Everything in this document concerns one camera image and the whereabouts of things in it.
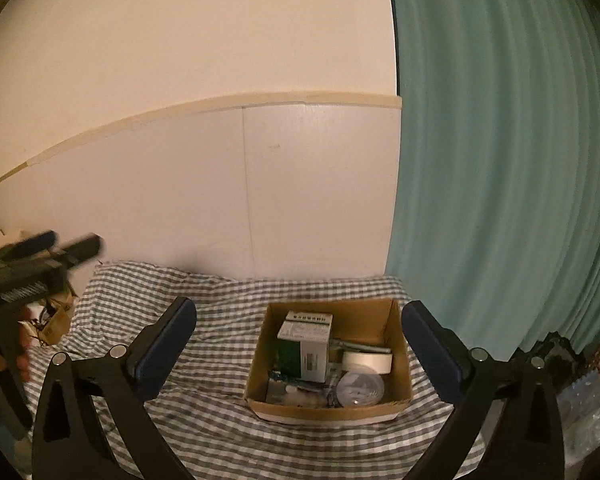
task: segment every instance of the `round plastic container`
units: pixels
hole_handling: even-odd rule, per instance
[[[384,395],[382,377],[371,368],[357,366],[342,376],[336,387],[338,402],[344,407],[375,406]]]

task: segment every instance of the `white round object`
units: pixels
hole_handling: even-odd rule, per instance
[[[391,373],[392,354],[346,351],[342,355],[342,369],[346,372],[355,367],[371,368],[377,374]]]
[[[357,367],[344,374],[336,387],[338,402],[344,408],[375,406],[383,395],[382,377],[365,367]]]

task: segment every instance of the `black and white checkered tablecloth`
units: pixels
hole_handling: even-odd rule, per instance
[[[129,344],[176,296],[191,298],[198,325],[160,396],[145,404],[167,443],[199,479],[400,479],[452,410],[438,399],[410,350],[414,398],[391,422],[355,428],[283,426],[260,420],[242,400],[267,303],[395,298],[408,295],[388,276],[363,280],[236,281],[136,262],[103,264],[78,304],[71,332],[54,348],[30,351],[27,395],[35,410],[48,362],[62,349],[73,359]],[[119,464],[138,475],[103,399],[103,428]],[[478,437],[461,474],[475,468]]]

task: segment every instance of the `dark vertical strip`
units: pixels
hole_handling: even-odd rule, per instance
[[[395,44],[395,93],[400,95],[400,56],[398,55],[398,19],[395,15],[395,0],[391,0],[391,14],[394,19],[394,44]]]

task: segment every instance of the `cardboard box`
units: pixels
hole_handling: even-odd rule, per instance
[[[333,314],[331,337],[391,348],[394,360],[391,373],[382,376],[384,397],[380,404],[360,408],[298,408],[264,402],[268,371],[276,361],[278,331],[289,311]],[[283,424],[359,426],[392,420],[407,407],[411,397],[409,359],[397,301],[308,301],[272,303],[267,307],[244,391],[248,406],[260,418]]]
[[[323,383],[329,361],[331,314],[289,312],[278,331],[278,364],[289,376]]]

